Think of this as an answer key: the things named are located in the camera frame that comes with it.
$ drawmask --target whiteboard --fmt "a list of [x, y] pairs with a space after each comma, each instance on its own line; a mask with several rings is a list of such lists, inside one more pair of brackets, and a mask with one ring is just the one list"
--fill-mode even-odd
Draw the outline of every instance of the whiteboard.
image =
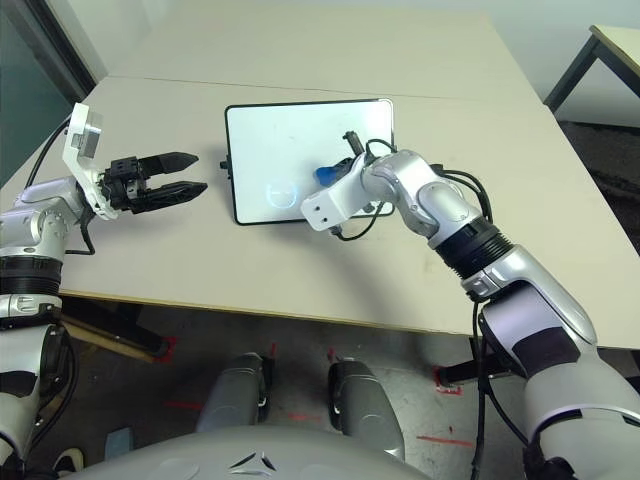
[[[345, 132], [355, 131], [363, 145], [371, 138], [393, 143], [387, 99], [233, 105], [225, 117], [234, 216], [241, 225], [304, 220], [300, 204], [322, 188], [315, 170], [353, 157]], [[388, 153], [379, 144], [371, 151]], [[387, 204], [381, 213], [392, 211]]]

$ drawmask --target white table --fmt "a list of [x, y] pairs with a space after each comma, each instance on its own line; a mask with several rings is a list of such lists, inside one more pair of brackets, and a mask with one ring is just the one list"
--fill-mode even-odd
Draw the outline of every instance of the white table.
[[111, 75], [539, 103], [486, 16], [421, 8], [184, 0]]
[[[470, 304], [455, 274], [398, 215], [342, 243], [304, 223], [234, 223], [226, 172], [230, 104], [337, 100], [354, 94], [107, 78], [87, 98], [105, 117], [97, 161], [167, 151], [200, 161], [156, 185], [206, 181], [194, 201], [95, 220], [94, 257], [68, 256], [65, 293], [468, 334]], [[575, 294], [607, 346], [640, 346], [640, 260], [586, 170], [542, 105], [392, 96], [397, 143], [472, 171], [503, 231]], [[57, 142], [40, 180], [66, 175]], [[3, 188], [8, 205], [31, 159]], [[365, 220], [353, 221], [359, 230]], [[73, 239], [81, 245], [79, 235]], [[122, 259], [127, 266], [122, 268]]]

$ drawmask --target white wall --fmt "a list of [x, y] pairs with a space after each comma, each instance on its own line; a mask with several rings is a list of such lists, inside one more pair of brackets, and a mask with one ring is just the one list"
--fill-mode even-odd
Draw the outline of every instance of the white wall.
[[[180, 0], [47, 1], [98, 80], [126, 58], [171, 8], [180, 3]], [[486, 12], [541, 98], [582, 47], [589, 36], [590, 25], [640, 29], [639, 0], [289, 1], [412, 5]], [[597, 62], [558, 111], [558, 117], [640, 127], [640, 99]]]

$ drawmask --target wire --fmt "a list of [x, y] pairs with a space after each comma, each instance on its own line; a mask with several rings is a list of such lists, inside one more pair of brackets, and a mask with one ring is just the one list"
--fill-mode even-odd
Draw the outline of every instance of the wire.
[[373, 227], [373, 224], [376, 223], [376, 220], [380, 216], [380, 212], [382, 212], [383, 207], [384, 207], [384, 202], [380, 202], [380, 204], [378, 205], [378, 208], [376, 208], [376, 211], [373, 214], [373, 217], [371, 218], [371, 222], [369, 223], [369, 225], [367, 225], [367, 228], [365, 228], [359, 234], [354, 235], [353, 237], [345, 237], [342, 235], [341, 230], [336, 230], [336, 233], [334, 233], [334, 235], [338, 237], [340, 240], [342, 240], [343, 242], [350, 242], [352, 240], [358, 240], [359, 238], [364, 237], [367, 234], [367, 232], [371, 230], [371, 227]]
[[480, 190], [478, 190], [478, 188], [477, 188], [475, 185], [473, 185], [473, 184], [471, 184], [471, 183], [467, 182], [466, 180], [463, 180], [463, 179], [461, 179], [461, 178], [454, 177], [453, 175], [447, 175], [447, 174], [443, 174], [443, 175], [440, 175], [440, 176], [441, 176], [441, 177], [443, 177], [443, 178], [446, 178], [446, 179], [448, 179], [448, 180], [451, 180], [451, 181], [453, 181], [453, 182], [459, 183], [460, 185], [464, 185], [464, 186], [465, 186], [465, 187], [467, 187], [469, 190], [471, 190], [473, 193], [475, 193], [475, 194], [476, 194], [476, 196], [478, 196], [478, 195], [482, 195], [482, 194], [480, 193]]
[[69, 369], [71, 371], [71, 378], [69, 379], [69, 386], [67, 387], [67, 391], [65, 392], [64, 398], [62, 399], [62, 403], [60, 404], [58, 409], [51, 416], [51, 418], [46, 423], [46, 425], [44, 427], [42, 427], [38, 431], [38, 433], [36, 433], [36, 435], [33, 437], [33, 441], [31, 442], [31, 449], [32, 450], [35, 447], [38, 446], [38, 444], [42, 441], [44, 436], [47, 433], [49, 433], [51, 428], [55, 425], [55, 423], [62, 416], [64, 411], [67, 409], [67, 407], [69, 406], [69, 403], [71, 402], [71, 397], [73, 396], [73, 392], [75, 391], [76, 386], [78, 385], [78, 377], [79, 377], [79, 374], [78, 374], [78, 372], [79, 372], [78, 360], [77, 360], [76, 354], [75, 354], [75, 352], [73, 350], [73, 345], [71, 345], [71, 340], [70, 340], [70, 337], [69, 337], [68, 333], [65, 334], [64, 339], [65, 339], [65, 343], [67, 344], [67, 347], [69, 348]]
[[468, 186], [466, 182], [463, 182], [461, 179], [458, 179], [458, 178], [450, 178], [450, 176], [457, 175], [459, 177], [465, 177], [471, 180], [473, 184], [476, 186], [476, 188], [479, 190], [479, 194], [476, 193], [476, 196], [478, 197], [478, 201], [480, 202], [480, 206], [482, 207], [484, 216], [487, 217], [487, 220], [490, 223], [493, 223], [493, 211], [491, 210], [491, 201], [489, 200], [489, 194], [485, 190], [480, 180], [478, 180], [476, 177], [474, 177], [470, 173], [464, 172], [462, 170], [443, 170], [442, 173], [444, 175], [448, 175], [449, 177], [447, 178], [449, 178], [450, 180], [457, 181], [458, 183], [461, 183], [462, 185], [466, 185], [466, 186]]
[[390, 144], [386, 140], [382, 140], [381, 138], [372, 138], [372, 139], [368, 140], [367, 143], [365, 143], [365, 147], [364, 147], [365, 151], [366, 151], [365, 164], [367, 164], [367, 165], [371, 164], [376, 158], [378, 158], [373, 153], [371, 153], [371, 144], [372, 143], [379, 143], [381, 145], [384, 145], [389, 150], [391, 150], [392, 153], [396, 153], [398, 151], [398, 149], [395, 147], [395, 145]]
[[93, 220], [96, 214], [89, 205], [85, 205], [80, 215], [80, 233], [84, 240], [87, 250], [65, 250], [67, 255], [93, 255], [96, 253], [96, 249], [93, 247], [91, 236], [89, 235], [89, 222]]
[[484, 378], [483, 356], [486, 352], [486, 344], [483, 346], [485, 352], [481, 352], [478, 342], [478, 302], [474, 302], [473, 304], [472, 322], [473, 348], [471, 352], [478, 368], [478, 429], [476, 433], [476, 449], [473, 454], [473, 460], [471, 460], [471, 480], [476, 480], [480, 476], [482, 455], [484, 453], [484, 420], [486, 413], [485, 391], [482, 385], [482, 379]]
[[518, 437], [518, 440], [520, 440], [525, 446], [529, 443], [527, 441], [527, 437], [525, 437], [515, 423], [513, 423], [511, 418], [509, 418], [502, 408], [502, 405], [500, 405], [500, 402], [498, 402], [496, 394], [493, 391], [493, 387], [491, 386], [489, 375], [485, 370], [484, 361], [487, 356], [488, 343], [486, 337], [482, 337], [482, 342], [480, 342], [478, 337], [478, 306], [478, 302], [474, 302], [472, 313], [473, 348], [471, 349], [471, 353], [478, 368], [478, 431], [476, 434], [476, 449], [473, 455], [473, 460], [471, 461], [471, 480], [477, 480], [480, 476], [480, 466], [482, 465], [482, 455], [484, 453], [484, 424], [487, 396], [491, 400], [491, 403], [495, 407], [502, 421], [506, 423], [514, 435]]
[[493, 403], [493, 406], [498, 412], [498, 415], [500, 415], [500, 418], [502, 419], [502, 421], [507, 424], [507, 426], [511, 429], [513, 434], [516, 437], [518, 437], [518, 440], [520, 440], [523, 445], [525, 446], [528, 445], [529, 441], [527, 440], [527, 437], [520, 431], [520, 429], [516, 426], [515, 423], [513, 423], [513, 421], [509, 418], [507, 413], [504, 411], [504, 409], [500, 405], [500, 402], [498, 402], [498, 399], [496, 398], [496, 394], [493, 391], [493, 387], [491, 387], [491, 383], [490, 382], [487, 382], [487, 383], [489, 384], [489, 390], [487, 391], [487, 395], [489, 396], [491, 403]]
[[372, 155], [372, 153], [371, 153], [371, 144], [372, 143], [379, 143], [381, 145], [384, 145], [389, 150], [391, 150], [393, 153], [396, 153], [398, 151], [398, 149], [396, 148], [395, 145], [392, 145], [391, 143], [387, 142], [386, 140], [382, 140], [381, 138], [372, 138], [370, 140], [367, 140], [367, 143], [365, 143], [365, 147], [364, 147], [369, 155]]
[[29, 174], [27, 183], [24, 186], [25, 189], [33, 185], [33, 182], [36, 179], [38, 170], [40, 170], [40, 166], [42, 165], [44, 157], [47, 155], [47, 152], [49, 152], [49, 149], [51, 148], [51, 145], [53, 145], [53, 142], [56, 141], [56, 138], [58, 138], [58, 136], [64, 131], [64, 129], [69, 126], [70, 119], [71, 119], [71, 115], [65, 118], [62, 121], [62, 123], [56, 127], [56, 129], [53, 131], [51, 136], [47, 139], [47, 142], [44, 144], [44, 147], [42, 147], [42, 150], [40, 150], [40, 153], [38, 154], [36, 163], [33, 164], [33, 168], [31, 169], [31, 173]]

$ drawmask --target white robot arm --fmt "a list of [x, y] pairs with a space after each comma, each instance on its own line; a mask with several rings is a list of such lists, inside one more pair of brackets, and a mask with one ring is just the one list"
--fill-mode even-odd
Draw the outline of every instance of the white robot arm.
[[[64, 388], [68, 365], [75, 364], [58, 321], [65, 254], [95, 252], [87, 230], [95, 215], [110, 220], [123, 210], [156, 210], [187, 202], [207, 188], [195, 182], [147, 188], [151, 176], [183, 170], [198, 160], [184, 153], [129, 157], [99, 171], [93, 156], [100, 120], [89, 107], [76, 104], [69, 121], [57, 130], [67, 130], [62, 156], [74, 176], [32, 185], [52, 135], [25, 190], [0, 215], [0, 474], [7, 459], [14, 470], [24, 465], [37, 412], [45, 399]], [[66, 250], [76, 225], [86, 251]]]
[[527, 379], [528, 478], [550, 478], [551, 469], [568, 475], [553, 478], [636, 477], [640, 396], [599, 358], [582, 307], [420, 155], [401, 150], [374, 158], [353, 135], [345, 136], [356, 154], [348, 173], [302, 203], [311, 226], [335, 228], [369, 202], [393, 203], [460, 276], [467, 295], [483, 302], [484, 338]]

